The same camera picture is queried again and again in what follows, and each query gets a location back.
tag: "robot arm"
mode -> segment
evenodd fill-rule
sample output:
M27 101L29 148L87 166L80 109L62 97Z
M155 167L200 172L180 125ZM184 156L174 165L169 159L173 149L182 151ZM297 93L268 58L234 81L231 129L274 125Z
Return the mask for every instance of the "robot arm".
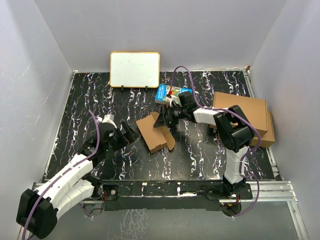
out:
M79 163L94 152L97 137L87 141L72 160L48 182L34 191L27 189L23 192L16 217L18 224L25 226L36 200L46 191L27 227L28 231L43 239L52 232L65 212L82 200L98 195L97 189L100 188L102 181L90 175L91 171L108 157L107 154L122 149L138 138L138 134L125 121L121 121L119 129L113 120L111 114L106 115L103 120L101 118L98 120L100 142L94 156Z
M215 111L209 107L199 108L189 91L180 93L178 97L181 105L173 100L170 106L161 106L154 127L169 126L175 129L179 119L188 119L193 123L216 126L221 141L226 147L227 160L223 183L230 196L231 193L234 193L246 183L246 179L242 175L244 165L241 163L241 157L248 151L251 140L255 136L254 132L231 113ZM228 110L249 122L239 106L231 106Z

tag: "colorful book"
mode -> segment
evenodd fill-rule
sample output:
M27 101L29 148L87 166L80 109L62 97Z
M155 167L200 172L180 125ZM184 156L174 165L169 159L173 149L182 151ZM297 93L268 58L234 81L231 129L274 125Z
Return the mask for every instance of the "colorful book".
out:
M166 98L166 95L169 94L169 90L170 90L169 85L160 84L158 88L158 92L156 93L156 96L155 96L155 102L157 104L169 105L170 100ZM190 93L192 93L191 89L178 87L178 86L172 86L171 91L172 91L172 95L176 97L178 97L178 95L183 92L189 91Z

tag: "marble tabletop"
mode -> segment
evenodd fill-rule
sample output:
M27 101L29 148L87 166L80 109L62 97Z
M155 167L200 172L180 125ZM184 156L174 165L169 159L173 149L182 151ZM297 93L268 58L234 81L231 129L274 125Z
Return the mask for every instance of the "marble tabletop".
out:
M239 71L191 72L199 102L211 106L214 92L249 97L244 73ZM160 83L169 84L172 72L161 72ZM96 116L113 114L114 121L126 120L135 130L136 120L159 111L157 89L112 88L109 72L76 73L64 109L61 125L42 182L51 179L73 157L85 139L95 134L88 110ZM178 72L174 86L191 88L185 72ZM92 173L103 180L220 180L226 169L226 151L216 130L206 124L180 120L172 133L175 147L150 154L142 137L102 161ZM245 172L260 180L274 180L265 148L260 147L245 161Z

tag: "small cardboard box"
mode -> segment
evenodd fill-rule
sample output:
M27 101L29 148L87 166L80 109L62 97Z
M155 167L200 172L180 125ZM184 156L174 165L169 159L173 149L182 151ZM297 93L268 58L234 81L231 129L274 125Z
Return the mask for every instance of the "small cardboard box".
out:
M215 108L229 108L233 105L238 105L261 136L268 132L267 101L265 100L215 92L212 105Z
M149 148L151 154L168 147L171 151L176 144L174 137L167 126L154 128L159 116L158 112L150 112L150 115L136 121L140 133Z
M261 144L260 147L264 147L264 148L270 148L272 144L274 144L275 142L275 133L274 133L274 126L272 123L272 116L271 116L271 112L268 111L267 113L267 128L268 128L268 132L261 137ZM255 146L258 143L258 138L255 136L252 141L251 141L251 146Z

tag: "whiteboard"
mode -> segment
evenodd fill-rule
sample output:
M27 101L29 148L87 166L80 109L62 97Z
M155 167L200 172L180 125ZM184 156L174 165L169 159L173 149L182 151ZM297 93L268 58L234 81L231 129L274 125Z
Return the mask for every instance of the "whiteboard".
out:
M158 52L112 52L110 86L113 88L157 88L160 78Z

